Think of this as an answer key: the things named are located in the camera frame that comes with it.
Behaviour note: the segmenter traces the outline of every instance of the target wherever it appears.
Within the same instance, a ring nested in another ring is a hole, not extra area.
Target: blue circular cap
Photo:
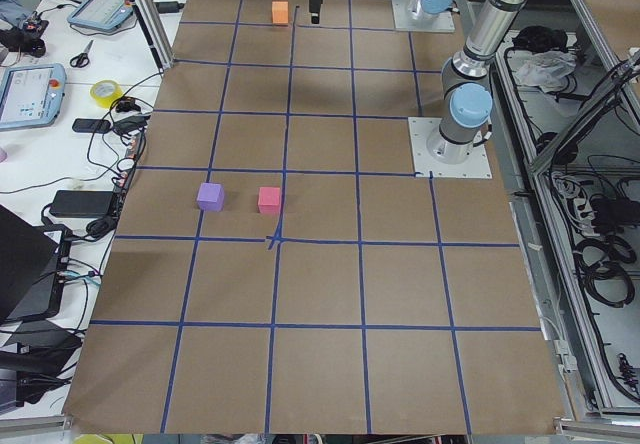
[[[453,4],[453,0],[420,0],[422,10],[427,14],[440,14]]]
[[[491,114],[493,98],[480,84],[463,84],[451,96],[451,116],[462,127],[473,129],[486,122]]]

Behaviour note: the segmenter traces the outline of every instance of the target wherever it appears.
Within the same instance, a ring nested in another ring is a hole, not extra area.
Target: pink object
[[[203,182],[198,191],[198,207],[203,211],[220,212],[224,205],[224,189],[222,184]]]
[[[260,214],[280,214],[280,188],[261,187],[258,191]]]

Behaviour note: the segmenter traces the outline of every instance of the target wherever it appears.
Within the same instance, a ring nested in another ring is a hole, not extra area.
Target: white mounting plate
[[[427,137],[440,125],[435,117],[410,117],[411,150],[416,177],[457,177],[462,179],[491,179],[491,168],[484,146],[474,147],[469,158],[461,164],[445,164],[427,150]]]
[[[393,8],[393,20],[399,31],[417,32],[441,32],[452,33],[456,28],[449,11],[441,12],[436,16],[423,16],[421,19],[413,19],[409,12],[410,0],[391,0]]]

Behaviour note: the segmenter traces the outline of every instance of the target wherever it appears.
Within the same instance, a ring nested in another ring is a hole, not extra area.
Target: yellow tape roll
[[[120,99],[124,93],[116,81],[105,80],[96,82],[91,86],[91,97],[93,97],[100,107],[109,109],[113,101]]]

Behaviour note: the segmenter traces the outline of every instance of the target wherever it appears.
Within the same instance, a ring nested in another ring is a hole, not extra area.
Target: block
[[[258,191],[260,214],[280,214],[280,188],[261,187]]]
[[[198,207],[203,211],[220,212],[224,205],[224,188],[222,184],[203,182],[198,191]]]
[[[274,24],[289,24],[289,3],[287,1],[273,1],[271,3],[271,18]]]

